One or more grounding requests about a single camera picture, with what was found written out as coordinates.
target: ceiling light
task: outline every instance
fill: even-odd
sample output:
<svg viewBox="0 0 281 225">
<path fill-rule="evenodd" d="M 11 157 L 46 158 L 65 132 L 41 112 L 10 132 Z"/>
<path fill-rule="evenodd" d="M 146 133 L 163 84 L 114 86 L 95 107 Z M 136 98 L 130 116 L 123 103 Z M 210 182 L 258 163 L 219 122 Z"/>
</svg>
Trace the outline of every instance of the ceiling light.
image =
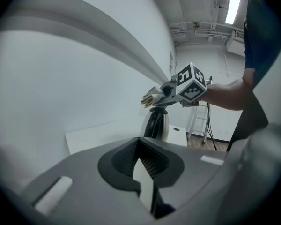
<svg viewBox="0 0 281 225">
<path fill-rule="evenodd" d="M 236 17 L 240 0 L 230 0 L 226 23 L 233 24 Z"/>
</svg>

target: robotic hand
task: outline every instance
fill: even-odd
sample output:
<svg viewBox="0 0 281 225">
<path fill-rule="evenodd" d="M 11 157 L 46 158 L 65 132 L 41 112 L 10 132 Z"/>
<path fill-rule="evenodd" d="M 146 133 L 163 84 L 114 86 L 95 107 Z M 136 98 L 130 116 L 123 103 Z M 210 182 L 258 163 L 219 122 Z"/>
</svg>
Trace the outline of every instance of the robotic hand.
<svg viewBox="0 0 281 225">
<path fill-rule="evenodd" d="M 198 105 L 195 100 L 207 91 L 207 85 L 203 73 L 193 63 L 190 63 L 172 76 L 171 80 L 165 82 L 160 89 L 165 97 L 154 103 L 154 106 L 164 108 L 180 103 L 186 107 Z"/>
</svg>

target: forearm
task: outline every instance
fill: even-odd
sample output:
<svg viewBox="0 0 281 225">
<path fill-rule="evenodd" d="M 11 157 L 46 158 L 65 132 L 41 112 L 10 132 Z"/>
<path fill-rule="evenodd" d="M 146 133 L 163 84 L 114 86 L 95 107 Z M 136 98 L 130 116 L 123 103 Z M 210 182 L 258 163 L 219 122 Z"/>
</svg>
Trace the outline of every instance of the forearm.
<svg viewBox="0 0 281 225">
<path fill-rule="evenodd" d="M 250 94 L 248 84 L 243 79 L 238 79 L 228 85 L 207 86 L 207 92 L 201 100 L 230 110 L 243 110 Z"/>
</svg>

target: dark sleeve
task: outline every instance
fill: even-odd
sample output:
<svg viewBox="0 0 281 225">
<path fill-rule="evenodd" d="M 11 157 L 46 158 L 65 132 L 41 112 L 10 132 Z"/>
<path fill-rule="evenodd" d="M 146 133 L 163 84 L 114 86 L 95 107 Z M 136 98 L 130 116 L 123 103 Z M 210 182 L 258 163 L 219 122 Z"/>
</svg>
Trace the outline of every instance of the dark sleeve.
<svg viewBox="0 0 281 225">
<path fill-rule="evenodd" d="M 246 26 L 246 21 L 244 22 L 244 53 L 245 53 L 245 66 L 244 68 L 255 68 L 253 51 L 248 38 L 248 31 Z"/>
</svg>

